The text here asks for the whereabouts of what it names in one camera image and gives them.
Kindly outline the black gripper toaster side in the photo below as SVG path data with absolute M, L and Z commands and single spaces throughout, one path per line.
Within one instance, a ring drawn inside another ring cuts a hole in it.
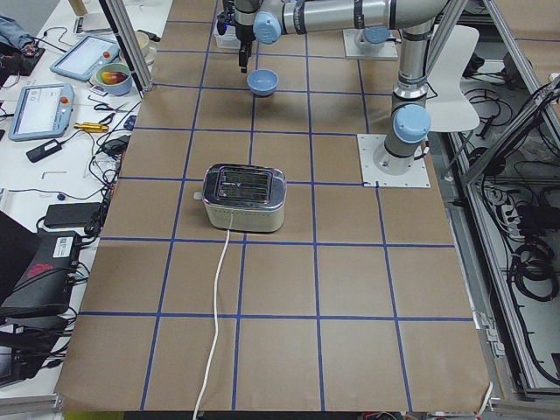
M 248 72 L 249 59 L 251 57 L 251 45 L 255 41 L 252 25 L 238 24 L 235 27 L 235 35 L 240 41 L 238 51 L 238 65 L 243 74 Z

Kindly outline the robot arm by green bowl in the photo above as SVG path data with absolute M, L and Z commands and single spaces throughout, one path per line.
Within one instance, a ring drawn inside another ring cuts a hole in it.
M 383 25 L 369 26 L 359 29 L 354 40 L 357 45 L 379 45 L 391 38 L 391 30 Z

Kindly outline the robot arm by toaster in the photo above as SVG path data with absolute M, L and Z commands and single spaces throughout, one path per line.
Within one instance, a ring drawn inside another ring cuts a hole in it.
M 238 66 L 248 71 L 253 44 L 274 44 L 287 35 L 381 28 L 400 32 L 392 78 L 392 109 L 423 106 L 428 94 L 428 58 L 434 22 L 447 1 L 224 1 L 219 32 L 233 27 L 240 42 Z

